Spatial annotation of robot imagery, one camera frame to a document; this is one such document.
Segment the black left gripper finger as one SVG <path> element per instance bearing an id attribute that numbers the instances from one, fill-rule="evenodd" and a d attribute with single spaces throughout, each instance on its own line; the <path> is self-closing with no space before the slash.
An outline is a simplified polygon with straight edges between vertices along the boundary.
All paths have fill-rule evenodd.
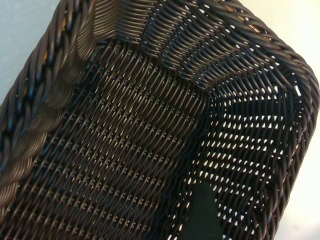
<path id="1" fill-rule="evenodd" d="M 182 240 L 220 240 L 222 229 L 215 204 L 215 194 L 207 182 L 194 186 L 187 222 L 182 228 Z"/>

